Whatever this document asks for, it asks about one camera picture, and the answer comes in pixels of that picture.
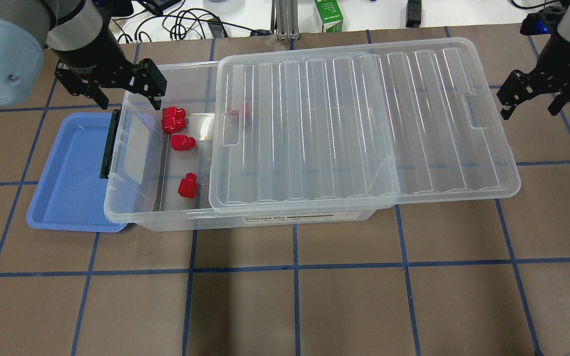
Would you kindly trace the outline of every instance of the metal bracket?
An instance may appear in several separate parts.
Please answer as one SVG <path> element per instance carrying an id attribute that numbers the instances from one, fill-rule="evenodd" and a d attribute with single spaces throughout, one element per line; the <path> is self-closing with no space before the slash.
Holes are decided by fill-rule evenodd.
<path id="1" fill-rule="evenodd" d="M 298 0 L 272 0 L 272 32 L 279 40 L 300 38 Z"/>

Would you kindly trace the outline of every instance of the black device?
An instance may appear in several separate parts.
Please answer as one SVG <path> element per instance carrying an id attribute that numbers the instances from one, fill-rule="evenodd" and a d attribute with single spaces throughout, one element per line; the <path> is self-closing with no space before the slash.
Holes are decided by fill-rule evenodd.
<path id="1" fill-rule="evenodd" d="M 421 25 L 421 0 L 406 3 L 406 27 L 416 29 Z"/>
<path id="2" fill-rule="evenodd" d="M 504 106 L 500 113 L 508 120 L 521 103 L 540 94 L 557 93 L 548 107 L 549 113 L 555 116 L 570 102 L 570 0 L 561 0 L 558 6 L 528 14 L 520 34 L 550 34 L 551 37 L 531 72 L 514 70 L 500 87 L 497 97 Z"/>
<path id="3" fill-rule="evenodd" d="M 138 0 L 138 3 L 155 16 L 163 15 L 164 10 L 181 2 L 181 0 Z"/>

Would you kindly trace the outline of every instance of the red block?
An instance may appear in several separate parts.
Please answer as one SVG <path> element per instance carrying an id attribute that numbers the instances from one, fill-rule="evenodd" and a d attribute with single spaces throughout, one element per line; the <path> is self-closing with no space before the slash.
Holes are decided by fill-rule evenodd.
<path id="1" fill-rule="evenodd" d="M 186 174 L 186 178 L 179 183 L 177 192 L 184 198 L 194 198 L 197 193 L 197 176 L 194 173 Z"/>
<path id="2" fill-rule="evenodd" d="M 170 137 L 170 146 L 176 151 L 188 151 L 195 147 L 195 139 L 187 135 L 172 135 Z"/>
<path id="3" fill-rule="evenodd" d="M 176 119 L 172 116 L 162 119 L 162 130 L 168 135 L 180 132 L 185 126 L 186 121 L 184 119 Z"/>
<path id="4" fill-rule="evenodd" d="M 169 117 L 172 116 L 176 119 L 186 119 L 186 110 L 183 108 L 176 108 L 174 106 L 170 106 L 169 108 L 162 109 L 162 117 Z"/>
<path id="5" fill-rule="evenodd" d="M 162 109 L 162 130 L 171 135 L 178 133 L 186 126 L 186 110 L 171 106 Z"/>

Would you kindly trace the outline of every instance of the cable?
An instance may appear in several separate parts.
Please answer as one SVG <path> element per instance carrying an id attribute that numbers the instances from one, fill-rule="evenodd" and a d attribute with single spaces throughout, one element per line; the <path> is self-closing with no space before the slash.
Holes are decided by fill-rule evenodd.
<path id="1" fill-rule="evenodd" d="M 195 29 L 188 29 L 188 31 L 186 31 L 186 34 L 189 31 L 195 31 L 195 33 L 197 34 L 197 36 L 199 36 L 199 39 L 204 39 L 204 37 L 199 33 L 199 31 L 195 30 Z"/>
<path id="2" fill-rule="evenodd" d="M 118 43 L 120 43 L 120 39 L 123 36 L 125 38 L 125 41 L 127 41 L 127 43 L 133 42 L 133 38 L 131 38 L 131 36 L 129 36 L 129 34 L 127 34 L 127 32 L 125 32 L 125 30 L 122 29 L 122 26 L 118 25 L 118 22 L 116 20 L 111 19 L 111 21 L 113 21 L 113 23 L 115 23 L 116 26 L 118 26 L 118 29 L 120 29 L 120 32 L 122 32 L 122 34 L 120 36 L 118 36 Z"/>
<path id="3" fill-rule="evenodd" d="M 164 20 L 162 20 L 162 25 L 163 28 L 165 30 L 167 30 L 167 32 L 169 32 L 169 36 L 171 36 L 171 39 L 183 39 L 186 37 L 186 34 L 188 33 L 188 31 L 190 31 L 191 29 L 193 29 L 192 27 L 195 25 L 195 23 L 197 23 L 201 29 L 201 33 L 203 34 L 202 38 L 206 38 L 206 33 L 203 29 L 202 26 L 202 22 L 209 22 L 212 21 L 212 19 L 208 19 L 208 20 L 204 20 L 202 19 L 202 17 L 204 17 L 206 14 L 210 14 L 210 16 L 213 16 L 213 18 L 217 18 L 217 16 L 206 10 L 206 9 L 201 9 L 201 8 L 192 8 L 192 9 L 188 9 L 188 10 L 181 10 L 179 11 L 177 14 L 172 14 L 175 11 L 177 11 L 178 9 L 174 9 L 173 11 L 171 11 L 168 14 L 163 14 L 163 15 L 156 15 L 156 16 L 151 16 L 150 18 L 145 19 L 144 21 L 142 21 L 137 27 L 136 27 L 136 31 L 134 32 L 134 38 L 141 38 L 140 36 L 138 36 L 138 33 L 140 33 L 140 29 L 142 28 L 142 26 L 149 22 L 150 20 L 154 19 L 154 18 L 163 18 Z M 202 14 L 200 16 L 196 16 L 196 14 L 194 13 L 194 11 L 203 11 L 206 14 Z M 174 18 L 176 19 L 176 24 L 171 27 L 171 29 L 168 29 L 165 25 L 164 22 L 165 20 L 167 20 L 168 18 Z M 182 21 L 183 20 L 188 20 L 188 21 L 192 21 L 192 24 L 188 27 L 183 26 Z M 228 26 L 232 26 L 232 27 L 237 27 L 239 29 L 244 29 L 250 32 L 253 32 L 254 30 L 249 28 L 249 27 L 245 27 L 245 26 L 241 26 L 241 25 L 236 25 L 235 23 L 229 23 L 229 22 L 222 22 L 219 21 L 221 23 L 221 25 L 228 25 Z M 182 33 L 178 33 L 177 29 L 181 29 L 181 28 L 186 29 L 186 31 Z"/>
<path id="4" fill-rule="evenodd" d="M 149 34 L 147 34 L 145 31 L 140 31 L 140 33 L 138 34 L 138 41 L 140 41 L 140 43 L 142 43 L 142 34 L 145 34 L 148 38 L 149 38 L 149 42 L 153 42 L 153 40 L 151 39 L 151 36 L 149 36 Z"/>
<path id="5" fill-rule="evenodd" d="M 538 4 L 538 5 L 533 5 L 533 6 L 520 6 L 520 5 L 516 4 L 516 2 L 514 0 L 509 0 L 509 2 L 511 2 L 511 4 L 514 5 L 514 7 L 518 8 L 518 9 L 531 10 L 531 9 L 537 9 L 538 7 L 545 7 L 548 4 L 553 4 L 554 2 L 560 2 L 560 0 L 551 0 L 551 1 L 545 0 L 545 2 L 543 4 Z"/>

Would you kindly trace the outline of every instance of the black handle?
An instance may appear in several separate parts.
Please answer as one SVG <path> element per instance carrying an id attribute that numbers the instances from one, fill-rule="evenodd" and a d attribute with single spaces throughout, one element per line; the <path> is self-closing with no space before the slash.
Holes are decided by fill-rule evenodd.
<path id="1" fill-rule="evenodd" d="M 109 131 L 107 132 L 107 142 L 104 144 L 104 155 L 102 156 L 102 166 L 100 167 L 100 178 L 109 178 L 109 167 L 111 166 L 111 156 L 113 156 L 113 144 L 116 142 L 118 133 L 118 120 L 120 120 L 120 109 L 115 109 L 111 113 Z"/>

